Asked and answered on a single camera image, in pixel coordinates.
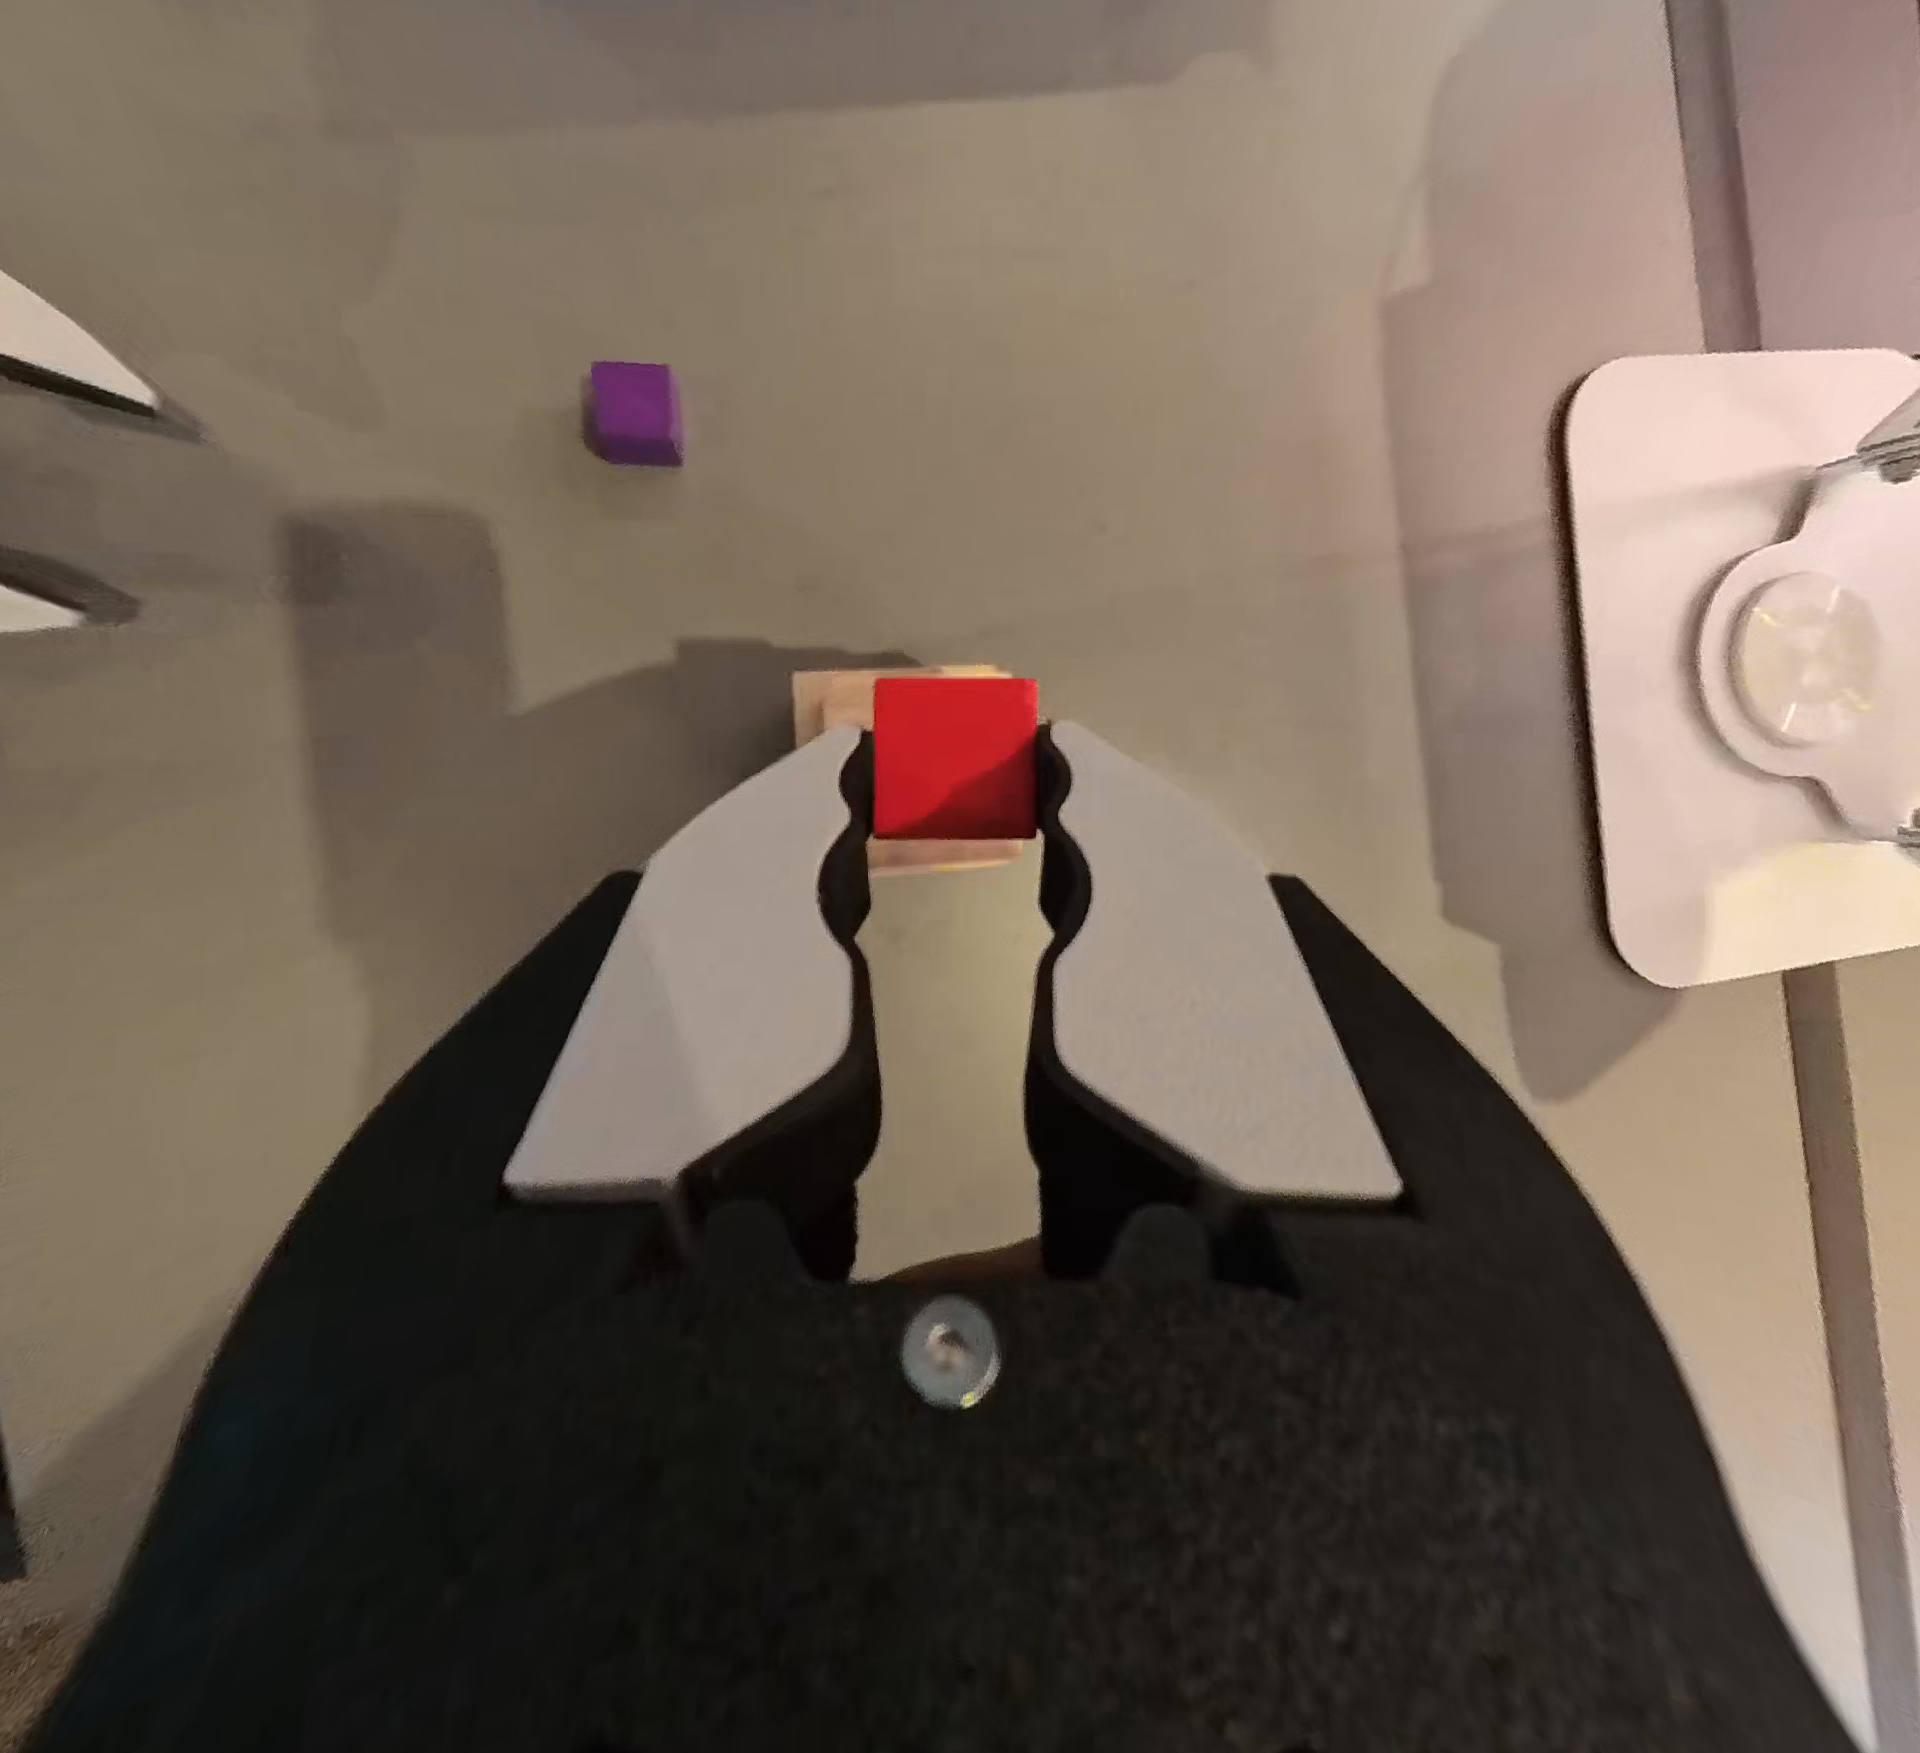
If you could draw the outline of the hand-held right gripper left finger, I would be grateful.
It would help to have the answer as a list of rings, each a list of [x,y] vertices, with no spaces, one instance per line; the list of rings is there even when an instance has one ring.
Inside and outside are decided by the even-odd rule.
[[[798,1260],[852,1275],[882,1129],[870,909],[872,740],[833,727],[743,781],[647,861],[503,1190],[650,1205],[684,1235],[777,1212]]]

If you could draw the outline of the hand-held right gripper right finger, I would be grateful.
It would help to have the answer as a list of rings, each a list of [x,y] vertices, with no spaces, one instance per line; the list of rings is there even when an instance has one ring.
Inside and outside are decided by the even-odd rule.
[[[1101,1272],[1140,1212],[1278,1280],[1276,1212],[1397,1212],[1403,1178],[1268,873],[1209,807],[1083,723],[1037,746],[1049,928],[1022,1076],[1040,1263]]]

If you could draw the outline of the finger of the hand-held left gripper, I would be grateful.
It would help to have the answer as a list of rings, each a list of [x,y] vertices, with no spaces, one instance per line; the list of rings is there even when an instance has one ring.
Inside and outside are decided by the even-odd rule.
[[[160,416],[163,395],[86,327],[33,287],[2,273],[5,369],[113,410]]]
[[[2,550],[5,635],[113,627],[138,614],[138,598],[109,581],[42,555]]]

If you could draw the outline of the medium wooden cube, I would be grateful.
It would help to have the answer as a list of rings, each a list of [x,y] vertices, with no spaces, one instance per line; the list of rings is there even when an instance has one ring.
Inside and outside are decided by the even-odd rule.
[[[882,678],[1011,680],[993,664],[892,664],[876,667],[798,669],[790,676],[793,744],[813,742],[833,727],[870,727],[873,683]],[[878,878],[985,871],[1015,865],[1020,838],[868,840],[868,869]]]

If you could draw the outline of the red wooden cube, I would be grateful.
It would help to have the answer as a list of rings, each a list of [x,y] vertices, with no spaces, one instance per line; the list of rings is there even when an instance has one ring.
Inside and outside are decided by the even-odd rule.
[[[873,834],[888,843],[1015,843],[1038,820],[1038,683],[916,674],[873,683]]]

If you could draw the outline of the white folding stand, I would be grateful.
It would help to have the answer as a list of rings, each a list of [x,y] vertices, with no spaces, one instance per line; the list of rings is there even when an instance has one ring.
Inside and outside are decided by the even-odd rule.
[[[1916,945],[1916,374],[1639,355],[1572,395],[1604,907],[1655,987]]]

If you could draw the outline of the purple wooden cube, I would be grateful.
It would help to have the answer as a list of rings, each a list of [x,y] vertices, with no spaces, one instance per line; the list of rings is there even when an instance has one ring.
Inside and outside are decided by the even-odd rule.
[[[590,451],[610,466],[681,470],[678,374],[666,363],[595,359],[585,379],[582,430]]]

